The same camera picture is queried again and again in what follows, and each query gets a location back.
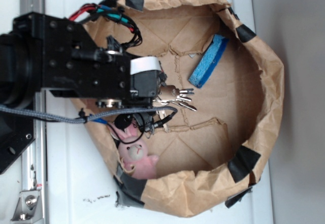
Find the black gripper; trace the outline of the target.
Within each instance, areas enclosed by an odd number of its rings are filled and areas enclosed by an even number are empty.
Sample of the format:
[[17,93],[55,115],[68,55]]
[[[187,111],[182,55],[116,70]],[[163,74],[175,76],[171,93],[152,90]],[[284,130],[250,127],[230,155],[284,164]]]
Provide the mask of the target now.
[[[157,98],[160,87],[165,84],[166,79],[167,76],[157,57],[145,56],[131,59],[129,90],[118,107],[153,107],[153,100]],[[140,132],[152,133],[157,127],[166,123],[165,120],[155,122],[153,115],[153,112],[127,112],[118,115],[114,124],[118,129],[124,130],[131,125],[132,120],[135,120]]]

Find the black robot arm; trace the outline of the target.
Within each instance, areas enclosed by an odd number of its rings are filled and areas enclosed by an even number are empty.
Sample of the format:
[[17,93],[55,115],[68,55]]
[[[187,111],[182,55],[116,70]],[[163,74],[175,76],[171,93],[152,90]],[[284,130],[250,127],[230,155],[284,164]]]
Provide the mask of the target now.
[[153,121],[153,101],[164,85],[164,74],[154,56],[128,53],[128,44],[113,37],[98,46],[81,22],[31,12],[13,21],[1,35],[1,112],[38,120],[67,123],[98,121],[101,114],[76,119],[30,108],[41,90],[59,98],[94,99],[98,107],[114,107],[148,132],[171,117]]

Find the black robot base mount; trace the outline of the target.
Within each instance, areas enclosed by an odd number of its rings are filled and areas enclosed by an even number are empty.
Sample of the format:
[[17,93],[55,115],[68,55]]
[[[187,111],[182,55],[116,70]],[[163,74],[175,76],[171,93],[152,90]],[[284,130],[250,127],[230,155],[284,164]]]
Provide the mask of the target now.
[[34,130],[33,119],[1,113],[1,174],[34,141]]

